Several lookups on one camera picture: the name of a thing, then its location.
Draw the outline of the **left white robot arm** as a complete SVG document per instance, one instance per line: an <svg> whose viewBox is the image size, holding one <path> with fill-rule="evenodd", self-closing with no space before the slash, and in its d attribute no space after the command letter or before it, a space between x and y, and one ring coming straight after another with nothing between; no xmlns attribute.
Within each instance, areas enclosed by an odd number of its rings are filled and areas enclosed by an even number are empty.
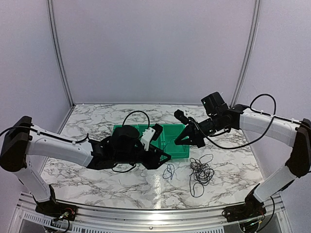
<svg viewBox="0 0 311 233"><path fill-rule="evenodd" d="M62 210L61 204L56 201L52 186L32 168L31 156L56 158L92 170L113 169L119 164L142 164L148 170L158 169L171 159L164 150L151 144L162 131L159 124L143 133L133 126L123 125L101 141L89 137L75 140L42 129L32 123L31 117L23 116L1 133L4 140L0 166L17 176L40 210L57 216Z"/></svg>

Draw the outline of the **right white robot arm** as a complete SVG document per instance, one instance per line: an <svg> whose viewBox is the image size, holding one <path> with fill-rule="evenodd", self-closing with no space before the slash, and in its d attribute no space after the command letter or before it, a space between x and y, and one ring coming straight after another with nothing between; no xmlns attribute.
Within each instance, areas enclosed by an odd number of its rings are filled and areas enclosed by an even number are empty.
<svg viewBox="0 0 311 233"><path fill-rule="evenodd" d="M309 119L296 120L278 116L276 101L273 101L272 113L256 110L250 105L236 104L228 106L219 92L214 92L201 100L207 119L198 122L185 116L181 110L174 117L185 125L184 130L175 139L176 145L192 145L198 148L209 141L223 150L237 150L258 143L263 138L272 139L290 148L288 159L262 183L257 184L244 199L243 204L232 205L224 209L228 221L258 216L266 212L264 203L274 194L288 188L296 179L311 171L311 122ZM228 133L230 130L258 134L256 139L240 146L221 146L213 137Z"/></svg>

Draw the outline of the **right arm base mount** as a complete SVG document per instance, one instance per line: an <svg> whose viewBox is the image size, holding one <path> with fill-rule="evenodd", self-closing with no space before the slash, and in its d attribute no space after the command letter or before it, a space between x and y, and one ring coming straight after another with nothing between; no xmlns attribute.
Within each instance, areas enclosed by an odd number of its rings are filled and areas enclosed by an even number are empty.
<svg viewBox="0 0 311 233"><path fill-rule="evenodd" d="M266 214L266 209L263 204L236 204L227 206L222 211L222 216L227 222L241 221L249 218L263 216Z"/></svg>

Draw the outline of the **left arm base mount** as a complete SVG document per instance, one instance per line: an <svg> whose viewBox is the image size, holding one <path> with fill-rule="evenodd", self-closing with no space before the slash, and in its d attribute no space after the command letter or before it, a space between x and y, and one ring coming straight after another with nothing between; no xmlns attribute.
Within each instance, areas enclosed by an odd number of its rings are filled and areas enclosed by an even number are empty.
<svg viewBox="0 0 311 233"><path fill-rule="evenodd" d="M57 220L60 220L63 214L68 213L68 216L63 216L63 218L74 221L77 213L77 206L50 200L46 202L37 202L35 211L46 216L51 216Z"/></svg>

